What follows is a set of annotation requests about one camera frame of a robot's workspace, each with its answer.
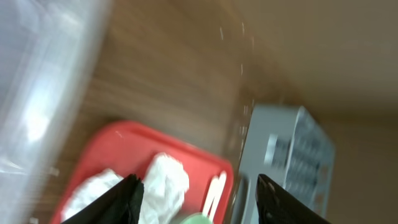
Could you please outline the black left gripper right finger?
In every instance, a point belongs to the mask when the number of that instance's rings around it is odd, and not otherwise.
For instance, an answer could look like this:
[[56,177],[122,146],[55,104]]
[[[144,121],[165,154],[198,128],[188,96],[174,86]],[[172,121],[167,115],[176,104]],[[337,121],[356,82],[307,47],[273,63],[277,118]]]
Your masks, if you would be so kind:
[[256,185],[259,224],[330,224],[265,174]]

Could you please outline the green bowl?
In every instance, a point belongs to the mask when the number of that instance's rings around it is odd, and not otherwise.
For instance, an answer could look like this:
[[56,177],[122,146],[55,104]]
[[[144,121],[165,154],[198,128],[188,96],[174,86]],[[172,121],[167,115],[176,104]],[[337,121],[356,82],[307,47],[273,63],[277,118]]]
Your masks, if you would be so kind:
[[181,220],[177,222],[178,224],[213,224],[207,216],[202,213],[193,213],[181,217]]

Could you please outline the white napkin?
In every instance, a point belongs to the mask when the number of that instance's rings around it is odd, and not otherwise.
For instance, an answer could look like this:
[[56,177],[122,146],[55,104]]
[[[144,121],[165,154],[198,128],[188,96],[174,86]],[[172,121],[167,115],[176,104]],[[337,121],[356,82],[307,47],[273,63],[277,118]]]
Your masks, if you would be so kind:
[[[73,191],[61,212],[66,221],[122,181],[111,169],[96,174]],[[183,165],[166,153],[156,154],[143,180],[144,195],[139,224],[169,223],[181,209],[189,189],[189,177]]]

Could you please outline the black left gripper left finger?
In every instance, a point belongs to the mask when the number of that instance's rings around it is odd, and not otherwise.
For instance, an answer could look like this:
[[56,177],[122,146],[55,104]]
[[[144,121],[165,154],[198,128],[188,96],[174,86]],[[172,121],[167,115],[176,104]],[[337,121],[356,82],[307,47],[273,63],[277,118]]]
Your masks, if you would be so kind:
[[144,184],[131,174],[62,224],[138,224]]

